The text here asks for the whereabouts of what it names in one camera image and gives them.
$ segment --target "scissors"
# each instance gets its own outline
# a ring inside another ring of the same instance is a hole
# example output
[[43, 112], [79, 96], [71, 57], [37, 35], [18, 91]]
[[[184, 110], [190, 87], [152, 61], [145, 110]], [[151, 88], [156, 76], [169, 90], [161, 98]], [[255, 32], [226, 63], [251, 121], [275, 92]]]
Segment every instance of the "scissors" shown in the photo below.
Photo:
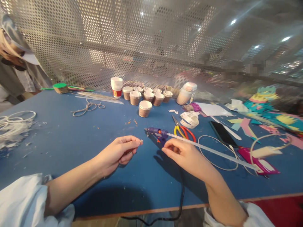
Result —
[[178, 130], [178, 132], [180, 133], [180, 135], [181, 135], [183, 138], [189, 140], [188, 135], [187, 135], [187, 133], [186, 133], [186, 131], [187, 131], [187, 132], [192, 136], [193, 141], [196, 142], [196, 138], [195, 138], [195, 136], [193, 135], [193, 133], [192, 133], [190, 130], [188, 130], [186, 127], [181, 126], [181, 125], [179, 124], [179, 122], [176, 120], [176, 118], [175, 118], [173, 115], [172, 115], [172, 117], [173, 117], [173, 120], [174, 120], [174, 122], [175, 122], [175, 124], [176, 124], [175, 129], [174, 129], [174, 134], [177, 135], [177, 130]]

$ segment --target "roll of tape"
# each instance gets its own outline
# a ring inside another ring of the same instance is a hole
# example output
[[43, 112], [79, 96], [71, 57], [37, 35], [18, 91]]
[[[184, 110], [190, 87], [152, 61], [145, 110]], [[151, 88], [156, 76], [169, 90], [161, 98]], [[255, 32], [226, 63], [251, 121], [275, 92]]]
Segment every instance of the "roll of tape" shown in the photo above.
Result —
[[198, 116], [196, 112], [191, 111], [191, 112], [184, 112], [180, 114], [182, 117], [182, 120], [180, 123], [187, 128], [193, 129], [199, 124]]

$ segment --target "table edge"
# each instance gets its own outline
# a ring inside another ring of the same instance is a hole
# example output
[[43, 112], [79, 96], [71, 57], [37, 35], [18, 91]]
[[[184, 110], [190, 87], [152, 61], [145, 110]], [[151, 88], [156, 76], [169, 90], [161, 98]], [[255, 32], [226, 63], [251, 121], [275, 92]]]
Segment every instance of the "table edge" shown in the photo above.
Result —
[[[286, 197], [295, 197], [295, 196], [302, 196], [302, 195], [303, 195], [303, 192], [299, 192], [299, 193], [293, 193], [293, 194], [271, 195], [271, 196], [251, 198], [251, 199], [241, 199], [239, 201], [253, 202], [253, 201], [268, 200], [268, 199], [278, 199], [278, 198], [286, 198]], [[188, 206], [183, 206], [182, 209], [186, 210], [186, 209], [193, 209], [193, 208], [201, 208], [201, 207], [207, 207], [208, 205], [209, 205], [208, 203], [196, 204], [196, 205], [188, 205]], [[107, 214], [107, 215], [90, 216], [90, 217], [79, 217], [79, 218], [76, 218], [76, 221], [93, 220], [93, 219], [104, 219], [104, 218], [114, 218], [114, 217], [121, 217], [121, 216], [135, 216], [135, 215], [143, 215], [143, 214], [150, 214], [150, 213], [160, 213], [160, 212], [168, 212], [168, 211], [177, 211], [177, 210], [179, 210], [179, 207], [169, 207], [169, 208], [161, 208], [161, 209], [154, 209], [154, 210], [133, 211], [133, 212]]]

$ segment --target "hand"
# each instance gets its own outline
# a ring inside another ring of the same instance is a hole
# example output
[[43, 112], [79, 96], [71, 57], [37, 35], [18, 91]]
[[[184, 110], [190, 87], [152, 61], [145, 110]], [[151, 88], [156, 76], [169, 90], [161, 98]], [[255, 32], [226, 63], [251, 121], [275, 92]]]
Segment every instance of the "hand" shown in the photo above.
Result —
[[219, 172], [191, 144], [178, 139], [168, 140], [162, 151], [191, 175], [208, 182]]
[[134, 136], [118, 137], [92, 160], [101, 168], [102, 176], [106, 177], [116, 170], [119, 163], [126, 165], [142, 144]]

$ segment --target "white sleeve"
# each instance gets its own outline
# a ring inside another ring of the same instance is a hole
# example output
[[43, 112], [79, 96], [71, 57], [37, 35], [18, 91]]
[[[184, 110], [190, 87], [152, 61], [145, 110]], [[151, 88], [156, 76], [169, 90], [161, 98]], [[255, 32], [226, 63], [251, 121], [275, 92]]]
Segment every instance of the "white sleeve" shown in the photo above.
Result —
[[47, 186], [41, 173], [21, 177], [0, 191], [0, 227], [70, 227], [75, 210], [71, 204], [56, 217], [44, 218]]
[[[255, 227], [255, 226], [274, 227], [274, 225], [271, 223], [271, 221], [268, 219], [268, 217], [260, 207], [258, 207], [253, 203], [240, 202], [240, 204], [248, 214], [248, 218], [244, 223], [243, 227]], [[214, 219], [210, 207], [205, 207], [204, 212], [205, 212], [204, 222], [203, 222], [204, 227], [224, 227], [223, 224], [218, 223]]]

